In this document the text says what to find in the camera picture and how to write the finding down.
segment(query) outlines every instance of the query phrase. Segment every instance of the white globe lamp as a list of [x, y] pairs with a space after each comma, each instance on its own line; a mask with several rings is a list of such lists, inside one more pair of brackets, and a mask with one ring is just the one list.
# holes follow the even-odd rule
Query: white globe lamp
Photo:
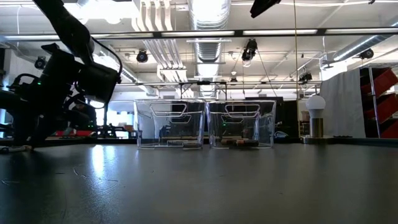
[[310, 135], [311, 138], [323, 138], [323, 110], [326, 101], [321, 96], [311, 96], [306, 106], [310, 112]]

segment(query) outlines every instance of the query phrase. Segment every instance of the white curtain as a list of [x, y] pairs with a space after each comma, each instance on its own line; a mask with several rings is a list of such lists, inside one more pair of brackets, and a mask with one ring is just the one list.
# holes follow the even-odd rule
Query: white curtain
[[359, 78], [356, 69], [322, 82], [320, 95], [326, 101], [325, 135], [366, 137]]

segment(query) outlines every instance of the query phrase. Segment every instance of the plastic bin handle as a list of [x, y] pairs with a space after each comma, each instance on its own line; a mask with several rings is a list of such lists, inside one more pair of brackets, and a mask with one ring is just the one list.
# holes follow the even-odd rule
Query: plastic bin handle
[[221, 115], [221, 119], [223, 120], [224, 123], [226, 124], [240, 124], [243, 122], [243, 119], [241, 119], [240, 122], [236, 122], [236, 121], [227, 121], [227, 117], [225, 115]]
[[[248, 111], [248, 112], [230, 112], [228, 107], [231, 106], [250, 106], [250, 107], [257, 107], [255, 111]], [[227, 104], [225, 105], [225, 111], [231, 118], [254, 118], [257, 116], [258, 112], [260, 112], [260, 105], [253, 105], [253, 104]]]
[[186, 117], [189, 117], [188, 121], [184, 121], [184, 122], [169, 121], [169, 122], [172, 124], [188, 124], [191, 121], [192, 115], [185, 115], [180, 118], [186, 118]]
[[[162, 105], [162, 106], [169, 105], [170, 108], [172, 106], [181, 106], [181, 105], [183, 105], [184, 109], [181, 112], [179, 112], [179, 111], [176, 111], [176, 112], [174, 112], [174, 111], [156, 111], [156, 110], [154, 110], [153, 105]], [[154, 116], [156, 116], [156, 117], [160, 117], [160, 118], [179, 118], [179, 117], [181, 117], [184, 114], [185, 110], [187, 110], [187, 105], [183, 104], [183, 103], [151, 103], [149, 108], [153, 112]]]

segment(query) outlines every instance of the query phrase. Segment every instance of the clear plastic bin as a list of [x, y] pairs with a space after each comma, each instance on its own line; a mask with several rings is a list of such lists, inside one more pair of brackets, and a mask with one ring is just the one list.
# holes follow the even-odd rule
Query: clear plastic bin
[[274, 144], [275, 101], [221, 100], [206, 107], [211, 147], [259, 149]]
[[134, 124], [138, 147], [201, 148], [205, 108], [202, 100], [136, 100]]

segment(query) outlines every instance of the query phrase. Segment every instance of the black table surface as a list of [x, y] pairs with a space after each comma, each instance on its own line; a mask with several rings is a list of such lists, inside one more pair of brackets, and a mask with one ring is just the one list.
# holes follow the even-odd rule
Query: black table surface
[[398, 149], [46, 147], [0, 155], [0, 223], [398, 223]]

